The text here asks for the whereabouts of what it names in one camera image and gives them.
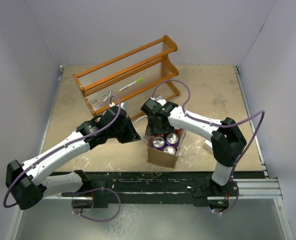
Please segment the brown canvas bag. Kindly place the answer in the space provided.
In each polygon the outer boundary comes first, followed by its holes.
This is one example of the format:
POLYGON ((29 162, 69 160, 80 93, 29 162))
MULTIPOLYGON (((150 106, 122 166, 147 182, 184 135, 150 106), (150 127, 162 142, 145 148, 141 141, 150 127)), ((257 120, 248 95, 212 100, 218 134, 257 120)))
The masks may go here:
POLYGON ((147 162, 160 166, 160 167, 165 167, 165 168, 171 168, 174 169, 176 166, 176 162, 178 160, 178 152, 182 146, 183 140, 185 139, 186 136, 186 130, 183 129, 181 135, 179 135, 179 144, 176 146, 176 155, 172 154, 167 154, 163 152, 162 150, 157 150, 152 148, 152 140, 156 136, 161 136, 164 139, 167 136, 166 134, 158 134, 158 135, 150 135, 148 127, 146 126, 145 133, 143 136, 143 141, 147 144, 147 162))

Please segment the orange wooden shelf rack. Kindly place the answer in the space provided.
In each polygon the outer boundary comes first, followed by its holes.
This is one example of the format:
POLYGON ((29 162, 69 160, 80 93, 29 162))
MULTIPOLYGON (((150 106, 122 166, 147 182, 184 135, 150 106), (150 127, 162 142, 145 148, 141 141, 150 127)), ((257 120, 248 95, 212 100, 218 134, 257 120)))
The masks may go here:
POLYGON ((180 95, 179 89, 169 81, 179 71, 169 59, 178 50, 177 44, 167 35, 134 50, 110 59, 97 66, 73 75, 92 115, 102 114, 109 107, 109 98, 102 93, 112 91, 122 102, 142 104, 150 98, 150 90, 162 81, 160 91, 166 100, 180 95), (119 89, 143 78, 121 92, 119 89))

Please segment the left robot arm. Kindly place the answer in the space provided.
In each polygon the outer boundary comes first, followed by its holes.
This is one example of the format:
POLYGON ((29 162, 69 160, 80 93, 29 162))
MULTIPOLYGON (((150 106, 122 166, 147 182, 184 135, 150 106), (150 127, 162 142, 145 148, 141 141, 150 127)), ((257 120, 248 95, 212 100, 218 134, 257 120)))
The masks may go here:
POLYGON ((81 171, 55 177, 51 174, 73 158, 105 144, 108 139, 116 139, 121 144, 141 140, 127 112, 118 106, 83 122, 63 141, 41 155, 23 163, 16 159, 11 161, 7 165, 8 190, 3 206, 27 210, 44 197, 57 193, 87 195, 91 187, 81 171))

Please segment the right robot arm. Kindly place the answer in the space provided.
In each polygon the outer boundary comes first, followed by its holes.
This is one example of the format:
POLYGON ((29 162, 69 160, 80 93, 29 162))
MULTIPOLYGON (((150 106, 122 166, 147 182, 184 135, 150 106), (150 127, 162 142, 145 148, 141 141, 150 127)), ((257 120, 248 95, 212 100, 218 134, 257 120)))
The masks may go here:
POLYGON ((216 196, 221 196, 228 190, 227 183, 233 167, 247 144, 233 119, 207 118, 184 110, 176 103, 160 103, 153 99, 143 103, 141 111, 148 117, 148 126, 155 135, 173 133, 176 128, 180 128, 210 141, 216 160, 210 190, 216 196))

